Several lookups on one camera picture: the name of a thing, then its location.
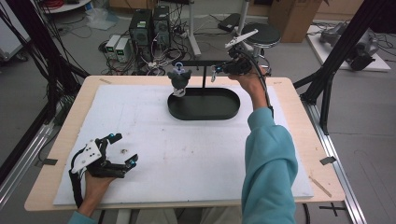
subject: person's left hand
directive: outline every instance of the person's left hand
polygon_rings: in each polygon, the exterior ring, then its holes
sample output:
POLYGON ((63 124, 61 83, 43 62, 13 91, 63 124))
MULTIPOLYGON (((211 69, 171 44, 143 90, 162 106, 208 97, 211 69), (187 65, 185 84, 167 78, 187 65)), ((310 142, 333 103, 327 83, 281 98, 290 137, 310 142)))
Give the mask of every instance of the person's left hand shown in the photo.
POLYGON ((116 177, 93 177, 90 172, 85 172, 85 196, 78 212, 86 217, 90 217, 96 206, 102 201, 108 186, 116 177))

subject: person's right hand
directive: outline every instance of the person's right hand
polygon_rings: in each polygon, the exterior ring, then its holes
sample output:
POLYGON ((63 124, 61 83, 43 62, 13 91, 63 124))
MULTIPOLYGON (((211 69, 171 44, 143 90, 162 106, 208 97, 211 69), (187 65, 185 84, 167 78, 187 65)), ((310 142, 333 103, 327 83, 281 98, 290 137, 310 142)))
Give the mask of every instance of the person's right hand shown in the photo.
MULTIPOLYGON (((266 73, 263 68, 261 68, 261 70, 263 74, 266 73)), ((245 75, 229 75, 228 78, 237 80, 241 87, 250 95, 253 109, 268 106, 265 98, 265 90, 254 68, 245 75)))

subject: black stool seat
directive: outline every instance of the black stool seat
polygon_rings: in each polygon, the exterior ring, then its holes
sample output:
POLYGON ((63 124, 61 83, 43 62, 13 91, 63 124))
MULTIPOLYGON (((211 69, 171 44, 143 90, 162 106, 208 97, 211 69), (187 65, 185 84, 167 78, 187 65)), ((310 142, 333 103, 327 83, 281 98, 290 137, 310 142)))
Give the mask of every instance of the black stool seat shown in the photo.
POLYGON ((245 43, 252 47, 259 47, 263 49, 271 48, 277 45, 280 41, 280 32, 271 25, 261 23, 251 23, 242 29, 242 34, 245 35, 257 29, 259 32, 245 39, 245 43))

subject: person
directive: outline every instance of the person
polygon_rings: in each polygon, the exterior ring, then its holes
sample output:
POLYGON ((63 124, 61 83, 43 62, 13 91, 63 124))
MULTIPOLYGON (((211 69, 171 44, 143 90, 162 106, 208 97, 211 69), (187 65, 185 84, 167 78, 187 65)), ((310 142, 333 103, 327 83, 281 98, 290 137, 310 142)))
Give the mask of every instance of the person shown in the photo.
MULTIPOLYGON (((255 71, 243 76, 229 75, 229 79, 240 83, 253 105, 253 112, 247 119, 251 133, 247 137, 245 148, 242 223, 295 223, 291 186, 298 165, 291 136, 283 126, 275 125, 265 91, 255 71)), ((84 202, 71 217, 70 224, 94 223, 89 216, 112 181, 109 178, 94 178, 87 173, 84 202)))

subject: teal sleeve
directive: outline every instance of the teal sleeve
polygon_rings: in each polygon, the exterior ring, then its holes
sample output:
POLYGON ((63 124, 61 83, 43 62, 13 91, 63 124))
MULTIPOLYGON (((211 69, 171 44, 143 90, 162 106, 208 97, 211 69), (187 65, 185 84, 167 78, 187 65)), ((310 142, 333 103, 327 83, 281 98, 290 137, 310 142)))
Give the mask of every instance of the teal sleeve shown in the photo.
POLYGON ((86 217, 79 212, 74 212, 67 224, 95 224, 96 221, 90 217, 86 217))
POLYGON ((247 122, 251 133, 245 153, 243 223, 295 223, 291 185, 298 165, 291 136, 275 125, 266 107, 253 111, 247 122))

